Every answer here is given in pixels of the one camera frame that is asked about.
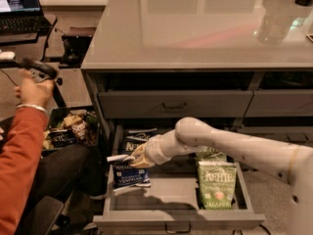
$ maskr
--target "drawer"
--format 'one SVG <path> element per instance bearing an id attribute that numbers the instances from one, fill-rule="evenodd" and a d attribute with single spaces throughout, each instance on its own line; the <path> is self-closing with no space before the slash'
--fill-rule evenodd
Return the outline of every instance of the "drawer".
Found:
<path id="1" fill-rule="evenodd" d="M 255 91 L 246 117 L 313 116 L 313 90 Z"/>
<path id="2" fill-rule="evenodd" d="M 113 150 L 122 142 L 124 129 L 116 128 Z M 149 169 L 151 188 L 128 187 L 113 191 L 110 170 L 108 193 L 103 215 L 94 222 L 111 234 L 114 231 L 177 231 L 253 229 L 265 220 L 254 213 L 246 184 L 237 164 L 235 203 L 232 210 L 200 210 L 197 201 L 197 175 L 192 156 L 175 157 L 170 162 Z"/>
<path id="3" fill-rule="evenodd" d="M 109 91 L 98 97 L 105 118 L 241 118 L 252 92 Z"/>

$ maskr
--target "black laptop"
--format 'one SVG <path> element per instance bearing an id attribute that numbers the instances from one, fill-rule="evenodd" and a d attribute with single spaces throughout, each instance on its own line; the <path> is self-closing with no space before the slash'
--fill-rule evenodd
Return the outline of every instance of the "black laptop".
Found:
<path id="1" fill-rule="evenodd" d="M 0 44 L 36 41 L 43 18 L 39 0 L 0 0 Z"/>

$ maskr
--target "red sweater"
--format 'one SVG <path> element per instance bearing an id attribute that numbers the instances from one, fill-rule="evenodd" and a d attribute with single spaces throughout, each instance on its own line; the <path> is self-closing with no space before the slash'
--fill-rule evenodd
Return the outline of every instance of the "red sweater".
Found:
<path id="1" fill-rule="evenodd" d="M 0 234 L 14 234 L 37 170 L 48 118 L 18 109 L 0 154 Z"/>

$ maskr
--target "white bracelet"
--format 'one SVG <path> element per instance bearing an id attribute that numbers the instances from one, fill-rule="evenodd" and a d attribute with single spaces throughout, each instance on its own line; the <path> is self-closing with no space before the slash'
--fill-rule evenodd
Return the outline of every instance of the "white bracelet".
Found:
<path id="1" fill-rule="evenodd" d="M 40 112 L 43 112 L 44 114 L 48 115 L 48 112 L 46 111 L 46 109 L 44 109 L 41 106 L 36 106 L 36 105 L 31 105 L 31 104 L 20 104 L 20 105 L 17 105 L 17 109 L 24 108 L 24 107 L 34 108 L 34 109 L 37 109 Z"/>

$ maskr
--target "laptop screen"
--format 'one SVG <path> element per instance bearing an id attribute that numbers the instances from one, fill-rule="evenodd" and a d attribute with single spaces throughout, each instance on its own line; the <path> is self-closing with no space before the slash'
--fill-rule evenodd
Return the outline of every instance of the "laptop screen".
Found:
<path id="1" fill-rule="evenodd" d="M 0 15 L 41 14 L 39 0 L 0 0 Z"/>

